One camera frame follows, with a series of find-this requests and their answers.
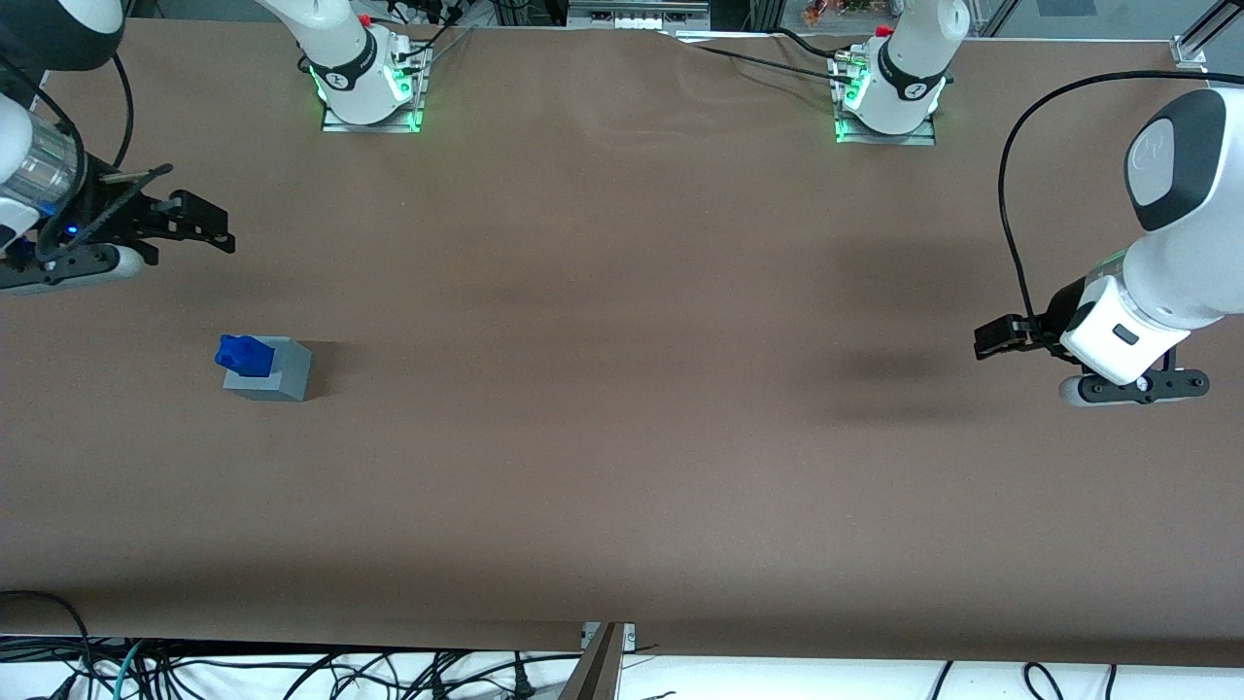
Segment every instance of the power cable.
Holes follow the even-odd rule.
[[[851,78],[848,78],[846,76],[840,76],[840,75],[836,76],[836,75],[830,75],[830,73],[821,72],[821,71],[810,71],[807,68],[799,68],[799,67],[795,67],[795,66],[787,66],[786,63],[779,63],[776,61],[769,61],[769,60],[765,60],[765,58],[758,58],[755,56],[745,56],[743,53],[735,53],[734,51],[725,51],[723,48],[714,48],[712,46],[700,46],[699,44],[697,44],[695,47],[699,48],[699,50],[702,50],[702,51],[708,51],[709,53],[717,53],[718,56],[728,56],[730,58],[738,58],[740,61],[748,61],[750,63],[758,63],[758,65],[761,65],[761,66],[769,66],[770,68],[779,68],[779,70],[782,70],[782,71],[790,71],[792,73],[810,75],[812,77],[819,77],[819,78],[822,78],[822,80],[827,80],[830,82],[851,82]]]
[[[77,627],[78,634],[82,637],[82,664],[86,665],[87,670],[87,684],[86,684],[86,696],[93,698],[92,693],[95,690],[95,663],[91,659],[91,635],[86,630],[86,623],[82,622],[82,617],[78,615],[73,606],[70,606],[67,601],[56,596],[53,593],[46,593],[42,591],[27,591],[27,589],[14,589],[14,591],[0,591],[0,598],[35,598],[39,601],[46,601],[55,603],[61,607],[66,613],[73,618],[73,625]]]
[[[816,46],[812,46],[811,44],[809,44],[802,36],[795,34],[794,31],[791,31],[791,30],[789,30],[789,29],[786,29],[784,26],[775,26],[775,27],[770,29],[769,31],[766,31],[765,34],[780,34],[782,36],[786,36],[791,41],[794,41],[795,44],[797,44],[799,47],[802,48],[804,51],[807,51],[809,53],[811,53],[814,56],[820,56],[822,58],[832,58],[833,55],[837,53],[838,51],[845,51],[847,48],[851,48],[850,44],[847,44],[846,46],[842,46],[840,48],[832,48],[832,50],[817,48]]]
[[[950,673],[950,666],[954,664],[954,659],[945,663],[942,666],[942,671],[937,674],[937,681],[933,684],[933,693],[929,694],[929,700],[937,700],[942,695],[942,684],[945,683],[945,676]]]
[[[134,92],[129,87],[129,76],[126,75],[126,66],[121,62],[121,55],[112,55],[112,65],[117,66],[117,77],[121,78],[121,90],[126,93],[126,133],[121,137],[121,147],[117,148],[117,157],[112,159],[112,167],[121,168],[121,163],[129,152],[129,139],[134,136]]]

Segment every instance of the black cable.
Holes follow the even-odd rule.
[[[129,188],[126,189],[126,191],[121,196],[113,199],[107,206],[104,206],[102,211],[100,211],[97,216],[91,219],[91,223],[82,226],[82,229],[78,230],[77,235],[73,236],[73,240],[70,240],[68,245],[65,246],[65,250],[72,250],[73,247],[77,247],[78,245],[90,240],[91,235],[93,235],[95,231],[100,230],[100,226],[102,226],[104,221],[112,218],[112,215],[116,214],[118,210],[121,210],[122,206],[128,204],[131,199],[138,196],[138,194],[143,190],[143,188],[151,184],[153,179],[168,174],[170,172],[173,172],[172,163],[156,165],[154,168],[147,170],[147,174],[131,183]]]
[[[331,664],[332,660],[336,659],[337,656],[340,656],[340,654],[327,654],[322,659],[320,659],[318,661],[316,661],[316,663],[311,664],[310,666],[307,666],[302,671],[302,674],[297,679],[294,680],[294,684],[290,685],[290,689],[285,691],[285,696],[282,698],[282,700],[290,700],[290,698],[292,698],[294,694],[297,691],[299,686],[301,686],[304,683],[306,683],[307,679],[311,678],[312,675],[315,675],[316,671],[322,670],[325,666],[327,666],[328,664]]]
[[[942,684],[945,683],[947,674],[950,673],[950,666],[954,664],[954,659],[945,663],[942,666],[942,673],[937,674],[937,681],[933,684],[933,693],[929,695],[929,700],[937,700],[942,695]]]
[[[794,31],[791,31],[791,30],[789,30],[789,29],[786,29],[784,26],[775,26],[771,30],[766,31],[765,34],[780,34],[782,36],[787,36],[795,44],[799,44],[799,47],[802,48],[804,51],[807,51],[809,53],[811,53],[814,56],[820,56],[822,58],[832,58],[836,52],[851,47],[851,45],[847,44],[846,46],[842,46],[841,48],[833,48],[833,50],[817,48],[816,46],[812,46],[806,40],[804,40],[802,36],[795,34]]]
[[[1036,312],[1033,310],[1033,297],[1029,293],[1028,279],[1024,275],[1024,262],[1020,260],[1019,247],[1015,245],[1015,235],[1011,233],[1010,218],[1006,214],[1006,165],[1010,162],[1011,147],[1015,144],[1015,137],[1019,136],[1019,129],[1028,122],[1028,119],[1036,113],[1037,109],[1056,99],[1057,97],[1066,94],[1074,90],[1080,90],[1081,87],[1088,87],[1090,85],[1097,85],[1100,82],[1111,82],[1116,80],[1140,80],[1140,78],[1162,78],[1162,80],[1197,80],[1197,81],[1218,81],[1227,82],[1232,85],[1244,85],[1244,76],[1230,75],[1230,73],[1186,73],[1178,71],[1118,71],[1110,73],[1101,73],[1090,76],[1086,78],[1077,80],[1075,82],[1069,82],[1062,87],[1047,92],[1044,97],[1033,103],[1015,122],[1011,127],[1010,133],[1006,136],[1006,142],[1003,145],[1003,157],[998,164],[998,214],[1003,221],[1003,235],[1006,236],[1006,246],[1010,249],[1011,262],[1015,265],[1015,279],[1019,281],[1019,292],[1024,300],[1024,313],[1028,316],[1028,323],[1030,327],[1035,328]],[[1054,343],[1046,337],[1046,333],[1041,329],[1034,329],[1033,334],[1036,336],[1037,342],[1047,349],[1047,352],[1056,357],[1062,358],[1069,362],[1070,358],[1065,353],[1059,353],[1054,347]]]
[[[402,10],[398,10],[398,9],[397,9],[397,2],[396,2],[396,1],[393,1],[393,0],[391,0],[391,1],[389,1],[389,11],[391,11],[391,12],[397,12],[397,16],[398,16],[398,17],[401,17],[401,20],[402,20],[402,24],[404,24],[404,25],[408,25],[408,24],[411,24],[411,20],[408,20],[408,19],[406,17],[406,14],[403,14],[403,12],[402,12]]]
[[[1106,671],[1106,693],[1103,694],[1105,700],[1113,700],[1115,698],[1116,675],[1118,675],[1118,664],[1111,664],[1110,670]]]
[[[0,60],[7,62],[7,58],[4,58],[4,56],[0,56]],[[91,635],[87,633],[86,623],[82,622],[82,617],[77,614],[77,610],[73,609],[73,606],[70,606],[68,601],[61,598],[60,596],[56,596],[53,593],[46,593],[42,591],[27,591],[27,589],[0,591],[0,598],[36,598],[39,601],[47,601],[50,603],[56,603],[66,613],[68,613],[71,618],[73,618],[73,625],[77,627],[78,634],[82,635],[82,664],[86,666],[87,670],[86,696],[92,698],[92,693],[95,691],[95,661],[91,659]]]
[[[578,659],[580,656],[581,656],[580,654],[552,654],[552,655],[549,655],[549,656],[536,656],[534,659],[522,659],[521,661],[511,661],[509,664],[501,664],[501,665],[498,665],[498,666],[493,666],[491,669],[485,669],[483,671],[479,671],[476,674],[469,675],[469,676],[466,676],[464,679],[460,679],[460,680],[450,681],[450,683],[445,684],[445,690],[448,693],[453,693],[454,690],[458,690],[459,688],[462,688],[464,685],[469,685],[469,684],[473,684],[473,683],[481,683],[481,681],[484,681],[485,676],[490,676],[490,675],[493,675],[493,674],[495,674],[498,671],[504,671],[504,670],[513,669],[513,668],[515,668],[519,664],[540,664],[540,663],[544,663],[544,661],[567,661],[567,660],[571,660],[571,659]]]
[[[44,92],[42,87],[39,87],[37,82],[31,80],[30,76],[22,72],[21,68],[15,66],[12,61],[10,61],[4,55],[0,55],[0,65],[4,65],[4,67],[7,68],[9,72],[16,75],[19,80],[26,83],[26,87],[32,90],[35,94],[37,94],[39,98],[42,99],[44,103],[46,103],[47,107],[53,113],[56,113],[56,118],[61,121],[60,123],[61,128],[67,131],[70,138],[73,139],[73,150],[75,150],[73,184],[71,184],[70,188],[65,190],[65,194],[61,194],[61,198],[57,199],[56,211],[52,213],[52,215],[47,219],[44,226],[39,229],[39,237],[35,245],[35,257],[39,259],[40,261],[46,262],[55,257],[56,247],[60,244],[61,235],[60,235],[60,229],[57,226],[61,223],[61,216],[65,215],[65,208],[70,203],[70,200],[73,199],[73,195],[77,194],[78,189],[82,188],[82,183],[86,180],[86,145],[82,144],[82,134],[78,133],[77,124],[75,124],[73,119],[71,119],[70,116],[65,113],[65,109],[62,109],[61,106],[56,103],[56,99],[52,99],[50,94]]]
[[[787,66],[786,63],[778,63],[775,61],[766,61],[765,58],[756,58],[755,56],[744,56],[743,53],[735,53],[734,51],[724,51],[722,48],[714,48],[712,46],[702,46],[699,44],[697,44],[695,47],[700,48],[703,51],[708,51],[709,53],[717,53],[719,56],[729,56],[730,58],[739,58],[740,61],[749,61],[749,62],[753,62],[753,63],[759,63],[761,66],[769,66],[771,68],[780,68],[780,70],[784,70],[784,71],[790,71],[792,73],[810,75],[810,76],[814,76],[814,77],[827,80],[830,82],[851,82],[851,78],[848,78],[847,76],[830,75],[830,73],[820,72],[820,71],[810,71],[807,68],[797,68],[795,66]]]
[[[112,159],[112,167],[119,168],[129,152],[129,139],[134,136],[134,92],[129,87],[129,76],[126,75],[126,66],[121,63],[121,55],[112,55],[112,65],[117,66],[117,77],[121,78],[121,88],[126,92],[126,134],[121,137],[121,147],[117,148],[117,157]]]
[[[1054,676],[1050,674],[1050,670],[1036,661],[1024,664],[1024,686],[1028,688],[1029,694],[1036,700],[1049,700],[1049,698],[1041,695],[1035,688],[1033,688],[1033,669],[1036,669],[1045,675],[1045,680],[1049,681],[1050,688],[1054,689],[1054,695],[1057,696],[1059,700],[1062,700],[1062,689],[1054,681]]]
[[[355,683],[360,678],[368,678],[366,675],[367,674],[367,669],[369,669],[369,668],[374,666],[376,664],[379,664],[381,661],[388,659],[388,656],[391,656],[391,655],[392,654],[379,654],[378,656],[376,656],[371,661],[363,664],[362,668],[360,668],[358,670],[352,671],[351,674],[347,674],[347,675],[345,675],[345,676],[342,676],[340,679],[336,679],[333,681],[333,684],[332,684],[332,693],[328,694],[328,700],[337,700],[337,698],[342,693],[346,691],[346,688],[348,688],[350,684]]]
[[[443,35],[452,26],[454,26],[453,22],[445,22],[444,26],[442,26],[439,30],[437,30],[437,34],[432,35],[432,39],[429,39],[428,41],[425,41],[423,44],[423,46],[420,46],[420,47],[418,47],[418,48],[415,48],[415,50],[413,50],[413,51],[411,51],[408,53],[398,53],[397,55],[397,60],[398,61],[404,61],[404,60],[407,60],[407,58],[409,58],[412,56],[418,56],[419,53],[423,53],[428,48],[432,48],[432,45],[435,44],[438,39],[440,39],[440,35]]]

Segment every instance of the cylindrical joint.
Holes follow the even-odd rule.
[[[938,75],[950,65],[970,27],[972,14],[963,0],[912,2],[889,37],[889,58],[916,77]]]
[[[73,139],[2,94],[0,134],[0,196],[52,215],[73,184]]]

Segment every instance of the table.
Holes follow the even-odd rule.
[[[836,144],[816,78],[651,32],[475,31],[408,136],[318,132],[280,25],[126,34],[129,165],[174,163],[149,191],[226,208],[239,249],[2,302],[5,588],[131,637],[1244,658],[1244,323],[1186,343],[1214,389],[1181,405],[1072,410],[1061,363],[972,356],[1020,310],[1006,131],[1164,44],[970,41],[938,145],[887,148]],[[1140,234],[1123,150],[1187,88],[1021,136],[1041,303]],[[51,91],[111,153],[116,77]],[[312,399],[221,392],[225,332],[306,342]]]

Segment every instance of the gray block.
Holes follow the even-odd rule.
[[[275,349],[267,377],[241,377],[225,371],[224,388],[251,402],[302,402],[311,375],[311,352],[296,339],[281,334],[253,334]]]

